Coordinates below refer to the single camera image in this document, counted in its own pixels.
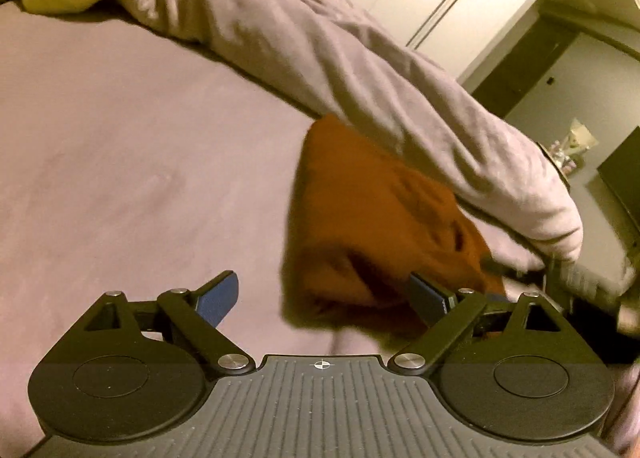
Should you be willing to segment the rust brown knit garment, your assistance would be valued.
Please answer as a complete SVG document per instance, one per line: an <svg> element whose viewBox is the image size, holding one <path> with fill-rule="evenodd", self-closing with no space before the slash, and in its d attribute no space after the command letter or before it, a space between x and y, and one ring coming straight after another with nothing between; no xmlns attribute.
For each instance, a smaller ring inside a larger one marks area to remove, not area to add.
<svg viewBox="0 0 640 458"><path fill-rule="evenodd" d="M489 254L448 187L333 115L311 125L282 267L292 322L412 337L424 325L408 304L410 275L502 296L480 265Z"/></svg>

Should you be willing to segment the lilac bed sheet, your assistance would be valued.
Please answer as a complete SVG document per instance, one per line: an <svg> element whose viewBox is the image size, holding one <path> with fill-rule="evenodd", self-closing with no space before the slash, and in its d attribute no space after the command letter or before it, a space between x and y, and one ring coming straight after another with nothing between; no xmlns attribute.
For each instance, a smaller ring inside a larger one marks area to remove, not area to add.
<svg viewBox="0 0 640 458"><path fill-rule="evenodd" d="M42 437L32 370L102 293L132 301L224 270L221 331L267 354L393 354L420 323L299 282L298 193L314 119L111 4L1 8L1 452Z"/></svg>

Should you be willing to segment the gold side table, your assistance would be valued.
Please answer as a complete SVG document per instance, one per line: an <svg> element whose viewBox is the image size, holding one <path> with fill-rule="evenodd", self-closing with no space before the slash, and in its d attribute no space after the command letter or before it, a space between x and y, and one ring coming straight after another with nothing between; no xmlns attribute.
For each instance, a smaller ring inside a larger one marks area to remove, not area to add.
<svg viewBox="0 0 640 458"><path fill-rule="evenodd" d="M542 145L539 142L536 142L536 145L540 149L540 152L542 153L542 155L544 155L544 158L548 161L548 163L550 163L550 165L553 167L555 172L558 174L560 180L563 182L564 186L566 187L567 192L570 192L570 181L568 181L567 176L563 173L561 166L555 163L555 160L553 159L552 155L549 153L548 149L544 147L544 145Z"/></svg>

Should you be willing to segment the wrapped flower bouquet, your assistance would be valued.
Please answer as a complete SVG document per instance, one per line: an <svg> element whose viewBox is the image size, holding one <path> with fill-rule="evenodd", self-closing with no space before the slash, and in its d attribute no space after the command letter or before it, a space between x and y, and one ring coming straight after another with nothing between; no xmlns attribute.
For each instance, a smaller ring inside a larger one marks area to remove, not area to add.
<svg viewBox="0 0 640 458"><path fill-rule="evenodd" d="M582 155L599 144L598 139L579 119L574 118L566 136L554 141L549 147L555 163L561 166L565 175L572 173L578 166Z"/></svg>

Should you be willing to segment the black television screen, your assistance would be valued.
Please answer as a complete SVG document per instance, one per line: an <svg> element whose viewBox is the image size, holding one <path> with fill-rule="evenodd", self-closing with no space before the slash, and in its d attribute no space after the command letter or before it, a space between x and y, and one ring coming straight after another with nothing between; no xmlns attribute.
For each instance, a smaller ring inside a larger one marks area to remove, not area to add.
<svg viewBox="0 0 640 458"><path fill-rule="evenodd" d="M636 127L598 167L598 174L639 230L640 128Z"/></svg>

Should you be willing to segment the dark wooden door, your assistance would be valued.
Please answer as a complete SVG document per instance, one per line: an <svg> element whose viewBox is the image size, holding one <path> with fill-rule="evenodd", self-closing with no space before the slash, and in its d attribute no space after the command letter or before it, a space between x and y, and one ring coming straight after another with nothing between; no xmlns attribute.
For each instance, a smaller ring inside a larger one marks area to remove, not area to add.
<svg viewBox="0 0 640 458"><path fill-rule="evenodd" d="M513 49L472 92L488 112L504 118L572 44L574 29L538 18Z"/></svg>

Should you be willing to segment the lilac fleece blanket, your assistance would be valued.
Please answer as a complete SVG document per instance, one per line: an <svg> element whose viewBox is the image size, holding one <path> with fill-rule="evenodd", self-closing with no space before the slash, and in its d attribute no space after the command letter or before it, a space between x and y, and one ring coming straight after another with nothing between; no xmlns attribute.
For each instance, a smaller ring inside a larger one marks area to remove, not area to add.
<svg viewBox="0 0 640 458"><path fill-rule="evenodd" d="M544 255L579 257L582 218L541 149L349 0L117 1L154 32L340 117Z"/></svg>

